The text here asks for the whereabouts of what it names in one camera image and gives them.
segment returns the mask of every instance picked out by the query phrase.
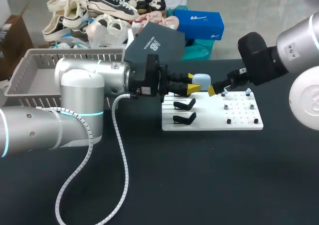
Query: robotic arm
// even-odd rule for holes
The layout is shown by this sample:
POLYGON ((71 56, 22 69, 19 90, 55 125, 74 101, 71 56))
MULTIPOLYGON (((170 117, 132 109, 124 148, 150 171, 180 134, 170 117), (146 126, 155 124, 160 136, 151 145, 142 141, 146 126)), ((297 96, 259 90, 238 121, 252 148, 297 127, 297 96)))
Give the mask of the robotic arm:
POLYGON ((231 71, 227 79, 212 84, 212 93, 247 83, 261 85, 288 72, 301 74, 290 90, 290 107, 305 126, 319 130, 319 12, 282 32, 277 45, 267 47, 263 38, 249 33, 238 41, 244 68, 231 71))
MULTIPOLYGON (((263 38, 252 32, 238 41, 245 67, 231 71, 223 81, 212 83, 210 95, 225 88, 247 83, 260 85, 288 72, 302 72, 318 65, 319 12, 281 33, 277 45, 267 47, 263 38)), ((319 130, 319 68, 303 73, 293 84, 290 105, 294 115, 306 126, 319 130)), ((103 131, 103 100, 129 93, 131 98, 168 92, 187 96, 200 90, 192 85, 191 75, 169 73, 157 55, 149 55, 146 64, 61 59, 55 69, 56 85, 61 90, 62 107, 85 118, 92 129, 94 143, 103 131)), ((0 110, 0 156, 33 149, 87 146, 87 134, 78 121, 63 113, 41 108, 4 107, 0 110)))

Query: pink shoe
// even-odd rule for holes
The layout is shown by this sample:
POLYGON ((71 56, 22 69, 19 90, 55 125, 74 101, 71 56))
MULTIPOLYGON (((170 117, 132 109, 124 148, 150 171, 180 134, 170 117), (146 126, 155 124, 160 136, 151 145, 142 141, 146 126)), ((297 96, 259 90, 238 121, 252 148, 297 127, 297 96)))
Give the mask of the pink shoe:
POLYGON ((161 18, 162 14, 160 11, 153 11, 147 14, 140 15, 135 21, 132 23, 133 33, 138 34, 142 31, 142 29, 147 25, 149 21, 152 21, 156 18, 161 18))
POLYGON ((164 19, 163 17, 155 18, 151 22, 163 25, 171 29, 177 29, 179 26, 179 19, 176 16, 170 16, 166 19, 164 19))

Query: shoe box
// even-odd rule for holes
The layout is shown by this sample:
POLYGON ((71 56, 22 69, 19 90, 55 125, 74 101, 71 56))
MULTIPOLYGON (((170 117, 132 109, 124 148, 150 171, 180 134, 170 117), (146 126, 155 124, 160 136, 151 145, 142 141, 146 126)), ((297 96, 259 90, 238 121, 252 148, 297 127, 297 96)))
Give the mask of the shoe box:
POLYGON ((149 22, 125 50, 124 60, 145 63, 148 54, 158 54, 163 63, 180 60, 184 53, 184 33, 149 22))
POLYGON ((220 13, 175 9, 174 15, 179 19, 177 30, 186 39, 222 39, 225 26, 220 13))
POLYGON ((28 4, 19 15, 11 15, 6 24, 11 24, 0 42, 0 81, 8 79, 33 44, 22 18, 28 4))

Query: coiled cable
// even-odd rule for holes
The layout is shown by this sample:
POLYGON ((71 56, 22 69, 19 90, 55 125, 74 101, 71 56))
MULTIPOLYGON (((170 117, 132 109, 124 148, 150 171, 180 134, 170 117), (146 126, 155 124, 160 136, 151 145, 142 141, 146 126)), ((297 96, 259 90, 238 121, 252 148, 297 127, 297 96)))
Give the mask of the coiled cable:
MULTIPOLYGON (((123 163, 124 163, 124 170, 125 170, 125 184, 124 184, 124 190, 123 190, 123 194, 121 196, 121 199, 119 201, 119 203, 116 205, 116 207, 114 208, 114 210, 105 218, 103 219, 101 222, 97 223, 96 225, 104 225, 106 224, 117 212, 118 210, 121 208, 127 191, 128 191, 128 187, 129 187, 129 168, 128 168, 128 164, 126 161, 126 156, 125 156, 125 152, 124 152, 124 147, 123 147, 123 143, 122 143, 122 139, 120 136, 120 132, 119 132, 119 128, 116 122, 116 118, 115 118, 115 109, 116 106, 118 104, 118 102, 123 99, 123 98, 130 98, 129 94, 122 94, 120 96, 118 96, 112 105, 112 119, 113 119, 113 124, 114 124, 114 129, 116 132, 116 136, 118 138, 118 142, 120 145, 120 149, 121 149, 121 154, 122 154, 122 158, 123 158, 123 163)), ((85 155, 84 160, 82 161, 82 163, 78 166, 78 168, 71 174, 71 176, 65 181, 65 183, 63 184, 63 186, 61 187, 58 196, 56 198, 56 202, 55 202, 55 216, 57 221, 59 222, 60 225, 66 225, 66 223, 62 220, 61 215, 60 215, 60 202, 61 202, 61 198, 62 195, 65 191, 65 189, 67 188, 67 186, 70 184, 70 182, 74 179, 74 177, 76 175, 79 174, 79 172, 84 168, 84 166, 86 165, 86 163, 89 161, 91 154, 92 154, 92 150, 93 150, 93 135, 91 132, 91 129, 89 127, 89 125, 86 123, 86 121, 80 116, 78 115, 76 112, 70 110, 70 109, 66 109, 66 108, 60 108, 60 107, 52 107, 50 108, 54 111, 57 112, 65 112, 68 113, 70 115, 72 115, 74 118, 76 118, 79 122, 82 123, 82 125, 84 126, 84 128, 86 129, 87 133, 88 133, 88 138, 89 138, 89 148, 88 148, 88 152, 85 155)))

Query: gray box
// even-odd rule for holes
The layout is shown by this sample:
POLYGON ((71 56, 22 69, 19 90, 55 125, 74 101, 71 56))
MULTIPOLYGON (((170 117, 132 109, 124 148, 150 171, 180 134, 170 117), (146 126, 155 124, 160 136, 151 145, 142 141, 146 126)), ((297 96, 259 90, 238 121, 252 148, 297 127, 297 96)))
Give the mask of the gray box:
POLYGON ((163 63, 180 60, 184 53, 184 33, 149 22, 126 49, 124 60, 145 63, 148 54, 158 54, 163 63))

